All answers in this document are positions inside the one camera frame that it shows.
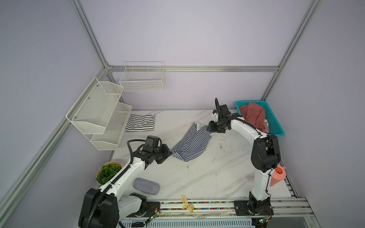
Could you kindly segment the black white striped tank top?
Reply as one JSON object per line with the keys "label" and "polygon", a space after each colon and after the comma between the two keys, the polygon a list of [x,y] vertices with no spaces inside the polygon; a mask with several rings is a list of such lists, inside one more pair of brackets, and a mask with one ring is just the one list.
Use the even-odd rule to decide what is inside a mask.
{"label": "black white striped tank top", "polygon": [[127,132],[149,132],[155,129],[156,115],[150,113],[148,115],[131,114],[127,122],[125,130]]}

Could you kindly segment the navy striped tank top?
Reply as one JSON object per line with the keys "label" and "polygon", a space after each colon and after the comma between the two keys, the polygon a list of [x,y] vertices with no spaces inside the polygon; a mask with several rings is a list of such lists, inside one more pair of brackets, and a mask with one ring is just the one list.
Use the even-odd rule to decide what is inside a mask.
{"label": "navy striped tank top", "polygon": [[212,135],[207,125],[194,122],[170,152],[181,161],[194,160],[205,152]]}

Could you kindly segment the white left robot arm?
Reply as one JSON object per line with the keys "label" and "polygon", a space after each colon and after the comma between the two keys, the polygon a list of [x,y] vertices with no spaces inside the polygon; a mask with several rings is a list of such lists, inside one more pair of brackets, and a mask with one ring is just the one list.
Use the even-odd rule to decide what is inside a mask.
{"label": "white left robot arm", "polygon": [[130,159],[125,167],[98,189],[89,189],[83,200],[78,226],[80,228],[115,228],[129,215],[142,216],[147,211],[147,197],[132,193],[123,198],[123,193],[148,165],[162,164],[171,152],[157,136],[139,140],[141,145],[132,150],[127,141]]}

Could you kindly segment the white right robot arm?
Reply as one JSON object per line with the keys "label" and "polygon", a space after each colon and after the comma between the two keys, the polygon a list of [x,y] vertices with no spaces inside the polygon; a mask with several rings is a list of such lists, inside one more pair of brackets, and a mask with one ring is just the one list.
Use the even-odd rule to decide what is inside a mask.
{"label": "white right robot arm", "polygon": [[279,140],[276,135],[266,134],[238,113],[231,113],[227,105],[220,105],[215,99],[213,120],[209,122],[211,133],[226,133],[227,130],[238,132],[252,145],[251,162],[256,168],[254,186],[249,193],[249,207],[254,209],[270,204],[270,182],[274,170],[281,161]]}

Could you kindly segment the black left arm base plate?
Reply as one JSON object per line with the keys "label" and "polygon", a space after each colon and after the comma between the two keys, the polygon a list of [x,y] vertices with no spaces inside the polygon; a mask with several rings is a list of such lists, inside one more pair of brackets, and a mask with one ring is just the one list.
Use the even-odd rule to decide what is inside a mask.
{"label": "black left arm base plate", "polygon": [[139,215],[140,217],[151,217],[155,214],[155,211],[159,211],[161,207],[161,203],[157,201],[148,201],[145,205],[142,206],[142,212]]}

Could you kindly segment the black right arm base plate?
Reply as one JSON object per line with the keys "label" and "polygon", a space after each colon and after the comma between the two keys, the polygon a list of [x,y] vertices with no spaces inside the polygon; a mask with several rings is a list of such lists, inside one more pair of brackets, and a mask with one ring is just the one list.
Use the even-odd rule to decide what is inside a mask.
{"label": "black right arm base plate", "polygon": [[270,216],[273,215],[270,198],[265,200],[236,200],[233,202],[237,216]]}

